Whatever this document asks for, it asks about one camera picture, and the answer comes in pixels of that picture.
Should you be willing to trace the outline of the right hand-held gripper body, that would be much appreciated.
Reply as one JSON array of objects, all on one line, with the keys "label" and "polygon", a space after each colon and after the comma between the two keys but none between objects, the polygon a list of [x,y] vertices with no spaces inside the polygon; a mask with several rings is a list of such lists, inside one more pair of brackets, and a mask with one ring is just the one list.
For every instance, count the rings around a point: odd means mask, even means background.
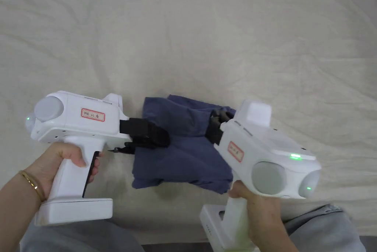
[{"label": "right hand-held gripper body", "polygon": [[[313,153],[270,126],[271,113],[268,104],[244,100],[233,119],[209,124],[205,136],[232,169],[233,180],[241,180],[254,194],[307,199],[318,184],[321,165]],[[200,220],[213,251],[255,251],[248,238],[245,199],[204,205]]]}]

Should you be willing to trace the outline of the person's left hand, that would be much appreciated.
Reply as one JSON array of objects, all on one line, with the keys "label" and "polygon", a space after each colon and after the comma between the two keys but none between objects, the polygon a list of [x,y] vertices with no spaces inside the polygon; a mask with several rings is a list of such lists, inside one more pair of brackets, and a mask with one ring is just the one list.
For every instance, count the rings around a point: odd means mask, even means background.
[{"label": "person's left hand", "polygon": [[49,197],[54,177],[65,160],[70,160],[79,168],[87,166],[80,147],[71,143],[55,142],[28,168],[21,171],[30,179],[42,202]]}]

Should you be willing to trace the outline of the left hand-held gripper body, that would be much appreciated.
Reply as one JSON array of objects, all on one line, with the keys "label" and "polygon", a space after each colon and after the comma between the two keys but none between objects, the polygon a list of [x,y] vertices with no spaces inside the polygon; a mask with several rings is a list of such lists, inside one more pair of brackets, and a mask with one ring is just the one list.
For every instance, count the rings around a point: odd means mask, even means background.
[{"label": "left hand-held gripper body", "polygon": [[85,198],[95,158],[105,146],[115,150],[132,142],[123,130],[129,118],[123,114],[120,95],[95,99],[66,91],[51,93],[38,101],[26,120],[31,138],[43,142],[62,141],[80,147],[85,167],[63,160],[48,199],[35,216],[36,226],[51,226],[80,221],[109,219],[113,215],[111,198]]}]

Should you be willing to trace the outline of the person's right hand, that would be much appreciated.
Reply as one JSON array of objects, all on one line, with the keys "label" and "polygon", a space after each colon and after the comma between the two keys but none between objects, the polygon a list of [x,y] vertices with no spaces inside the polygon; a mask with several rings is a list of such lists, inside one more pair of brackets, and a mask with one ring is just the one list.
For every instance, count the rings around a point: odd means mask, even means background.
[{"label": "person's right hand", "polygon": [[239,180],[233,184],[229,196],[233,199],[242,198],[246,200],[249,235],[252,240],[288,235],[281,220],[279,198],[268,198],[254,194]]}]

